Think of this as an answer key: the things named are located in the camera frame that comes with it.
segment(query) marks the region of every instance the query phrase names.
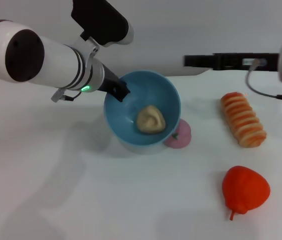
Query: white robotic arm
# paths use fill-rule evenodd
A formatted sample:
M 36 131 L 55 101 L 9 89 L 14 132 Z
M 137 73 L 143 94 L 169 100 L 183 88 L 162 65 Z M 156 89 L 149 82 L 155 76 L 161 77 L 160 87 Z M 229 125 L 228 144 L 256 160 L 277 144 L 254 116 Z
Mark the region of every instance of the white robotic arm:
M 94 14 L 87 17 L 87 9 Z M 64 95 L 66 90 L 100 90 L 122 102 L 130 92 L 126 84 L 94 56 L 98 43 L 107 47 L 132 42 L 132 26 L 105 0 L 73 0 L 71 15 L 84 32 L 70 46 L 38 36 L 24 25 L 0 19 L 0 79 L 58 88 L 52 97 L 54 102 L 71 99 Z

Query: strawberry stem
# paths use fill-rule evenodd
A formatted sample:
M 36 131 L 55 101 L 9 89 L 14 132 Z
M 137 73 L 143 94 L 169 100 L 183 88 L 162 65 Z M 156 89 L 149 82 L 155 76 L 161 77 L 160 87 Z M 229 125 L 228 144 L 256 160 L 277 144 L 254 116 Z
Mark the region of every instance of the strawberry stem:
M 178 140 L 178 136 L 179 136 L 179 133 L 173 133 L 172 134 L 172 137 L 175 139 L 175 140 Z
M 231 220 L 231 221 L 233 221 L 233 217 L 235 216 L 235 213 L 236 213 L 236 212 L 232 210 L 231 216 L 230 216 L 230 220 Z

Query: pink toy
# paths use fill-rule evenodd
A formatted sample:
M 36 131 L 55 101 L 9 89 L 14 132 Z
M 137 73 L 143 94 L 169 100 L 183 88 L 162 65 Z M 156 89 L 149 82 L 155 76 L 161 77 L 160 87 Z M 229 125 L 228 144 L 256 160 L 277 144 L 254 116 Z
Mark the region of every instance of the pink toy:
M 182 149 L 189 145 L 191 137 L 190 125 L 183 119 L 180 119 L 180 123 L 177 126 L 175 133 L 165 140 L 164 144 L 173 149 Z

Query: white tabletop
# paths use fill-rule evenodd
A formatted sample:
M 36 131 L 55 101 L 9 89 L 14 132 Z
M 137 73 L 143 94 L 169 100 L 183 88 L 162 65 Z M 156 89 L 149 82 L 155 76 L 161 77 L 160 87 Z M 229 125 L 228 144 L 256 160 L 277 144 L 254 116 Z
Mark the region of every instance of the white tabletop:
M 170 77 L 192 128 L 184 149 L 123 146 L 103 116 L 105 94 L 53 103 L 53 88 L 0 81 L 0 240 L 282 240 L 282 101 L 252 93 L 244 71 Z M 282 94 L 275 72 L 258 90 Z M 247 93 L 267 131 L 241 148 L 220 116 L 227 92 Z M 236 165 L 271 195 L 229 221 L 221 183 Z

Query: green led light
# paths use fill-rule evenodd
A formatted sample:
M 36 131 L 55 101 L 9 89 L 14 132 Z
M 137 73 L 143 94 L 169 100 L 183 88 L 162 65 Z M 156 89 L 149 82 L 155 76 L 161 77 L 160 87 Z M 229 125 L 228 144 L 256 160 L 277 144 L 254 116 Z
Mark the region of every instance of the green led light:
M 89 89 L 90 89 L 90 86 L 85 86 L 85 87 L 81 88 L 81 91 L 84 92 L 84 91 L 87 91 Z

